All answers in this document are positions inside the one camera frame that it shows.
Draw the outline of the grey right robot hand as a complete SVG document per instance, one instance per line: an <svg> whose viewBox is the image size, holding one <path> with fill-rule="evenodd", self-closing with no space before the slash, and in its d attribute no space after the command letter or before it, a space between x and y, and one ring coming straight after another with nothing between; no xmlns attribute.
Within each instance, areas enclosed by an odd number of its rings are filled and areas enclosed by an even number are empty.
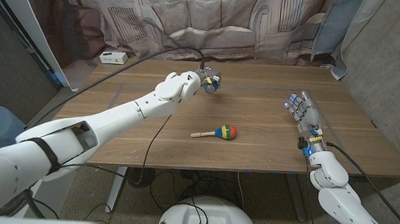
<svg viewBox="0 0 400 224"><path fill-rule="evenodd" d="M297 122L297 128L301 135L298 140L298 148L308 158L311 154L324 151L323 130L317 109L305 91L300 96L293 93L290 100L284 103L285 108Z"/></svg>

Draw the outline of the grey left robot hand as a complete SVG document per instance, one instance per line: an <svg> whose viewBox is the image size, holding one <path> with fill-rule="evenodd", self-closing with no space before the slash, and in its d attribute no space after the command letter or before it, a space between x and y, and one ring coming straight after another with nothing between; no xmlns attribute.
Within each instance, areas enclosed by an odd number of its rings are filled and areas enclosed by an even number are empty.
<svg viewBox="0 0 400 224"><path fill-rule="evenodd" d="M201 81L201 87L207 94L213 94L220 88L221 72L205 66L197 70L196 73Z"/></svg>

